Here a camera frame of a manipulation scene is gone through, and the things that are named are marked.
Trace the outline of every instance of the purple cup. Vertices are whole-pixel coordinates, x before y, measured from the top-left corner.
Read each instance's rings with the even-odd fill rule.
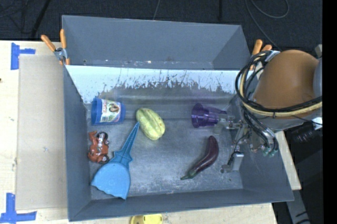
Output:
[[[219,113],[227,114],[220,109],[197,103],[192,109],[192,124],[195,128],[200,126],[214,126],[219,121]]]

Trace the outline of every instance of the orange plastic figure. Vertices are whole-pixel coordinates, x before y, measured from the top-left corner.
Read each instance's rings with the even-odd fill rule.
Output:
[[[88,153],[88,158],[99,164],[106,164],[110,158],[108,157],[109,141],[106,132],[97,133],[97,131],[89,132],[89,139],[92,142]]]

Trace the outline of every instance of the gray bin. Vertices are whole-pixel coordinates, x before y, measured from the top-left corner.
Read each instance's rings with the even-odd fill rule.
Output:
[[[241,26],[65,15],[62,27],[71,58],[64,67],[69,221],[293,200],[279,153],[263,157],[244,144],[240,171],[220,173],[235,132],[214,135],[211,127],[191,123],[196,102],[226,109],[235,96],[235,76],[250,58]],[[124,122],[92,126],[93,96],[123,102]],[[109,133],[111,156],[143,106],[159,113],[166,131],[151,141],[139,130],[123,200],[90,186],[100,165],[87,158],[88,133]],[[180,180],[204,154],[210,135],[219,143],[217,161],[194,179]]]

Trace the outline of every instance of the blue plastic jar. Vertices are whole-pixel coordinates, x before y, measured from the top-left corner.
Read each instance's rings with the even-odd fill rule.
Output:
[[[122,123],[125,106],[122,102],[94,98],[91,106],[92,125],[111,125]]]

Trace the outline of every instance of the purple eggplant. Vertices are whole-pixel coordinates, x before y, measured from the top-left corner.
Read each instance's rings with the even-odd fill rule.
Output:
[[[181,177],[180,179],[184,180],[195,177],[198,173],[211,166],[216,161],[218,155],[219,145],[217,140],[214,136],[209,136],[205,156],[199,160],[185,176]]]

